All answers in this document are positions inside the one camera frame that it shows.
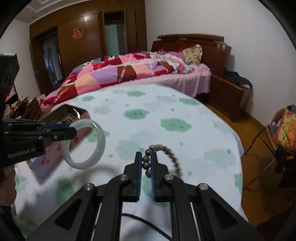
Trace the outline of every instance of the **white wall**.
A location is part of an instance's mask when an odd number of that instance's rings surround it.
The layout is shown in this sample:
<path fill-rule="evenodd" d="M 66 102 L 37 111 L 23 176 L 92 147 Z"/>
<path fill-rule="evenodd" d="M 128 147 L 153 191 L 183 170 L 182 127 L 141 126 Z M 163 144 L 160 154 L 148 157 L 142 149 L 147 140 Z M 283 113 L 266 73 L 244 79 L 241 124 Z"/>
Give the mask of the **white wall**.
<path fill-rule="evenodd" d="M 247 111 L 262 124 L 296 104 L 296 51 L 287 34 L 258 0 L 145 0 L 148 49 L 157 36 L 205 33 L 232 47 L 229 70 L 254 86 Z"/>
<path fill-rule="evenodd" d="M 30 26 L 28 23 L 13 20 L 0 39 L 1 53 L 16 53 L 20 71 L 15 79 L 18 96 L 39 97 L 40 91 L 34 75 L 30 54 Z"/>

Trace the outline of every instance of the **door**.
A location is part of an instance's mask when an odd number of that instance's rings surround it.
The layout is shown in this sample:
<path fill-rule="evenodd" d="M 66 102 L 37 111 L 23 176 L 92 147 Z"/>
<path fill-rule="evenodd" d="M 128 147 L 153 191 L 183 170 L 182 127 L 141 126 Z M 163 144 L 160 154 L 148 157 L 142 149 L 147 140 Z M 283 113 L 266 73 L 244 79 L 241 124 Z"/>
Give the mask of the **door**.
<path fill-rule="evenodd" d="M 98 14 L 61 23 L 57 29 L 66 76 L 75 67 L 102 56 Z"/>
<path fill-rule="evenodd" d="M 128 52 L 137 51 L 137 28 L 136 28 L 136 14 L 134 10 L 124 10 L 124 20 L 126 23 L 126 39 L 128 45 Z"/>
<path fill-rule="evenodd" d="M 102 56 L 106 56 L 107 43 L 106 43 L 105 20 L 104 20 L 103 10 L 98 13 L 98 20 L 99 20 L 99 34 L 100 34 Z"/>
<path fill-rule="evenodd" d="M 43 59 L 43 42 L 31 40 L 30 49 L 34 73 L 39 90 L 41 94 L 45 94 L 47 96 L 49 93 L 54 91 L 54 88 L 51 84 L 50 77 Z"/>
<path fill-rule="evenodd" d="M 145 1 L 135 0 L 137 43 L 140 50 L 147 51 Z"/>

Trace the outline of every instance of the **bedside cabinet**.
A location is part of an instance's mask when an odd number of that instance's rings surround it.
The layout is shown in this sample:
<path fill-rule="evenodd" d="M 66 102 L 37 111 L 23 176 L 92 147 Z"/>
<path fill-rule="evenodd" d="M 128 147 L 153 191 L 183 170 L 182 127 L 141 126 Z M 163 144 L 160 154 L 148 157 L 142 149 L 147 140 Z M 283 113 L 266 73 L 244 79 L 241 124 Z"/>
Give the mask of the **bedside cabinet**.
<path fill-rule="evenodd" d="M 209 103 L 234 122 L 244 114 L 252 90 L 214 74 L 211 77 Z"/>

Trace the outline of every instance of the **wooden floor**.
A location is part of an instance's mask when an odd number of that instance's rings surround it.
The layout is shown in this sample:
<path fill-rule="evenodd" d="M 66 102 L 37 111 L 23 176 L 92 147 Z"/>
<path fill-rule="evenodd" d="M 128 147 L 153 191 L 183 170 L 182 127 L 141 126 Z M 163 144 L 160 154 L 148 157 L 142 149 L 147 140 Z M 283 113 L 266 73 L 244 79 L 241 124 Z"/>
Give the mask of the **wooden floor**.
<path fill-rule="evenodd" d="M 236 131 L 245 150 L 250 146 L 255 135 L 260 131 L 260 128 L 247 118 L 234 123 L 212 106 L 207 105 L 207 107 Z M 268 143 L 265 132 L 261 134 L 261 137 Z M 243 182 L 249 182 L 252 178 L 256 177 L 272 157 L 268 148 L 258 138 L 248 154 L 242 157 Z M 293 204 L 295 189 L 278 188 L 281 175 L 274 173 L 275 166 L 276 163 L 255 183 L 249 186 L 248 190 L 243 190 L 242 192 L 242 207 L 249 219 L 249 223 L 254 227 L 267 221 L 272 216 L 281 213 Z"/>

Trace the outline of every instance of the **wooden headboard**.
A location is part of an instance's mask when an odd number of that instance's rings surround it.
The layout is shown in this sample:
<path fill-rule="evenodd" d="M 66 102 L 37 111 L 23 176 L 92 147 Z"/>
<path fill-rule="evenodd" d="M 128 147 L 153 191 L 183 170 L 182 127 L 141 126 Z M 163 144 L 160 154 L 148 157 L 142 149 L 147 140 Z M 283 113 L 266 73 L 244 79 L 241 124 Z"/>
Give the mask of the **wooden headboard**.
<path fill-rule="evenodd" d="M 153 42 L 153 52 L 176 51 L 183 47 L 189 48 L 196 44 L 202 47 L 202 63 L 207 65 L 212 74 L 223 75 L 226 71 L 231 47 L 224 43 L 224 37 L 208 34 L 169 34 L 157 37 Z"/>

